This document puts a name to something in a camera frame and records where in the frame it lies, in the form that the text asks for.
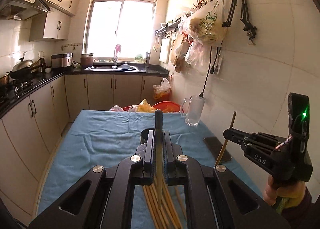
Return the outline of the person's right hand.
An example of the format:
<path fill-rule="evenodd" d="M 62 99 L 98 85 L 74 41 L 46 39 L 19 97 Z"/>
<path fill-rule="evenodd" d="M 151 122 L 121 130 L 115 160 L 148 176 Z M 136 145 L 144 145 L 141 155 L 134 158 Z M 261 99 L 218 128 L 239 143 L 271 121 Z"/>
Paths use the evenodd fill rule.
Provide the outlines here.
<path fill-rule="evenodd" d="M 297 181 L 295 184 L 278 187 L 274 183 L 271 175 L 268 176 L 267 184 L 263 192 L 263 200 L 273 206 L 277 198 L 287 198 L 284 208 L 291 208 L 298 206 L 304 199 L 306 193 L 306 185 L 304 181 Z"/>

